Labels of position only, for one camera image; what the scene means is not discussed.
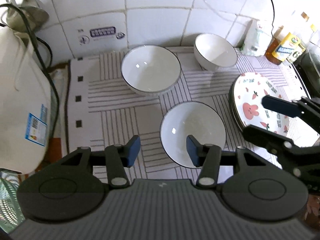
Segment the blue wall sticker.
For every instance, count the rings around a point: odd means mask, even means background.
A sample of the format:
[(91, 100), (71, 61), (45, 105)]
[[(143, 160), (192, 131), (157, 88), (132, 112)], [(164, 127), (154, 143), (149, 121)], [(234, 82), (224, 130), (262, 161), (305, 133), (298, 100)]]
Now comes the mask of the blue wall sticker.
[(81, 45), (89, 44), (91, 41), (98, 41), (103, 38), (116, 38), (117, 40), (121, 40), (125, 37), (125, 34), (117, 31), (115, 26), (89, 29), (88, 33), (85, 33), (84, 29), (78, 29), (78, 33), (78, 40)]

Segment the white salt bag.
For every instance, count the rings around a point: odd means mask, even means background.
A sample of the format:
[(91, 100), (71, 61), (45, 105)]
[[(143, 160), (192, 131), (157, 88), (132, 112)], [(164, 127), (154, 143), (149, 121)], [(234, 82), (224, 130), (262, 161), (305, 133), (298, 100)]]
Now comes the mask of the white salt bag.
[(271, 24), (261, 20), (252, 20), (240, 48), (241, 53), (246, 56), (263, 56), (272, 38), (271, 31)]

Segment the striped table mat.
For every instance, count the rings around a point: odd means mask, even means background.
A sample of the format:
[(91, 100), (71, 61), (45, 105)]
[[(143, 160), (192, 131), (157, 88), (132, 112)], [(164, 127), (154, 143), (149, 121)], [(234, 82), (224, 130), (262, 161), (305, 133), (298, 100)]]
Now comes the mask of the striped table mat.
[(212, 73), (196, 62), (191, 47), (173, 47), (171, 51), (181, 64), (182, 74), (170, 91), (159, 96), (143, 96), (129, 89), (120, 72), (123, 52), (72, 60), (65, 104), (68, 152), (81, 146), (100, 151), (108, 145), (124, 144), (137, 134), (142, 148), (134, 166), (127, 170), (129, 179), (195, 179), (197, 169), (177, 165), (164, 152), (160, 126), (163, 116), (175, 105), (198, 101), (212, 107), (223, 120), (226, 150), (245, 146), (275, 164), (274, 155), (243, 139), (232, 117), (228, 93), (240, 74), (258, 72), (276, 85), (285, 100), (308, 96), (295, 68), (239, 54), (234, 67)]

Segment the cooking wine bottle yellow label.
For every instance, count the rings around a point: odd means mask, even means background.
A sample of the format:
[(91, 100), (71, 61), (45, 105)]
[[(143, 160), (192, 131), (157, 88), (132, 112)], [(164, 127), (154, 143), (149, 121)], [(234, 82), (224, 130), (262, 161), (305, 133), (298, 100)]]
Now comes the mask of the cooking wine bottle yellow label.
[(308, 20), (309, 16), (306, 12), (294, 13), (275, 33), (265, 53), (267, 60), (275, 65), (280, 65), (287, 59), (300, 44)]

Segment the green plastic basket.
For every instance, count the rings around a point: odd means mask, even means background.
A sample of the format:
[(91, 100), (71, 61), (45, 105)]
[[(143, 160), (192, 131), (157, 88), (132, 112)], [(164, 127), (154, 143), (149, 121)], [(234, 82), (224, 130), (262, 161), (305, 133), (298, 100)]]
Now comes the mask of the green plastic basket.
[(17, 189), (17, 177), (1, 172), (1, 229), (6, 233), (10, 233), (25, 220), (17, 201)]

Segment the white bowl front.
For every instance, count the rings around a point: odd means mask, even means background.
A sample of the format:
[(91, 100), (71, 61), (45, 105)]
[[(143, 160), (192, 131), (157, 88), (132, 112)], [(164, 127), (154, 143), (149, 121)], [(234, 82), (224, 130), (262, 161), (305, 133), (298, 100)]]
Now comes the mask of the white bowl front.
[(195, 168), (187, 152), (187, 136), (193, 135), (201, 144), (224, 148), (226, 128), (210, 106), (201, 102), (184, 102), (169, 110), (162, 122), (160, 139), (168, 157), (180, 166)]

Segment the white rice cooker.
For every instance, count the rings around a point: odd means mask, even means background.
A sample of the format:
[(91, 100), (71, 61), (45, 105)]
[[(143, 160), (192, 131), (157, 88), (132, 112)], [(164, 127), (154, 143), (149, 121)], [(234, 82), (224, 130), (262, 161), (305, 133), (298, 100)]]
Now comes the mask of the white rice cooker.
[(1, 28), (1, 168), (21, 174), (41, 163), (50, 134), (51, 88), (29, 38)]

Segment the blue egg plate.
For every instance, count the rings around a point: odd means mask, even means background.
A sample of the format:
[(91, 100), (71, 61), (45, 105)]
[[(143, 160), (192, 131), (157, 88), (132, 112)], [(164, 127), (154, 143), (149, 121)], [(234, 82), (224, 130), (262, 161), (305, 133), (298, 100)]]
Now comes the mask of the blue egg plate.
[(228, 93), (228, 103), (229, 103), (229, 107), (233, 116), (233, 119), (238, 127), (238, 130), (240, 131), (240, 133), (243, 132), (244, 129), (244, 125), (242, 123), (242, 121), (239, 118), (239, 115), (236, 111), (236, 107), (235, 107), (235, 100), (234, 100), (234, 84), (235, 82), (232, 83), (230, 89), (229, 89), (229, 93)]

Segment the white bowl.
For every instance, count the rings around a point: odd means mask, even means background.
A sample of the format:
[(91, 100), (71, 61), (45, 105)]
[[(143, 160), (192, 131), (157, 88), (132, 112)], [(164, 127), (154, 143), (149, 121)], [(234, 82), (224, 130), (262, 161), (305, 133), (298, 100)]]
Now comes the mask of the white bowl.
[(177, 56), (161, 46), (143, 45), (131, 49), (120, 65), (126, 85), (143, 96), (158, 96), (171, 90), (181, 77)]
[(211, 33), (197, 35), (194, 55), (199, 65), (211, 72), (233, 67), (238, 60), (234, 47), (225, 38)]
[(160, 139), (168, 157), (180, 166), (195, 168), (187, 152), (187, 136), (193, 135), (201, 144), (224, 148), (226, 128), (210, 106), (201, 102), (184, 102), (169, 110), (162, 122)]

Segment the white vinegar bottle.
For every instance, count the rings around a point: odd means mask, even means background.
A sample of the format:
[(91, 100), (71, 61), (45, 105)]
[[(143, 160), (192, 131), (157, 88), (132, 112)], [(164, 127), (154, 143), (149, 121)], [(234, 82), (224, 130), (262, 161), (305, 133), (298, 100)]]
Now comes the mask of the white vinegar bottle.
[(313, 23), (307, 23), (306, 26), (303, 27), (303, 29), (298, 35), (298, 37), (300, 38), (300, 44), (286, 58), (284, 64), (293, 64), (296, 61), (296, 59), (298, 59), (304, 53), (304, 51), (306, 51), (315, 30), (316, 27)]

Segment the red striped cloth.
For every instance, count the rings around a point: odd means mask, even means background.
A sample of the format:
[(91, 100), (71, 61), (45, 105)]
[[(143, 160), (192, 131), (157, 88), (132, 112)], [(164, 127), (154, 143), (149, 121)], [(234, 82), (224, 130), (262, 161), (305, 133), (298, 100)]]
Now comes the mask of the red striped cloth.
[(40, 163), (40, 165), (35, 170), (39, 172), (45, 167), (49, 166), (60, 160), (62, 158), (62, 147), (61, 147), (61, 139), (60, 138), (51, 138), (49, 140), (48, 149), (46, 154), (44, 155), (44, 159)]

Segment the black wok with lid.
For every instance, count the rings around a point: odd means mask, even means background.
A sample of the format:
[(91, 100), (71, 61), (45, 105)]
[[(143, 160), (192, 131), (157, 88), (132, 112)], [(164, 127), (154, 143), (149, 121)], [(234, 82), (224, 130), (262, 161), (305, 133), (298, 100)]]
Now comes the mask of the black wok with lid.
[(319, 98), (319, 47), (303, 54), (300, 66), (315, 97)]

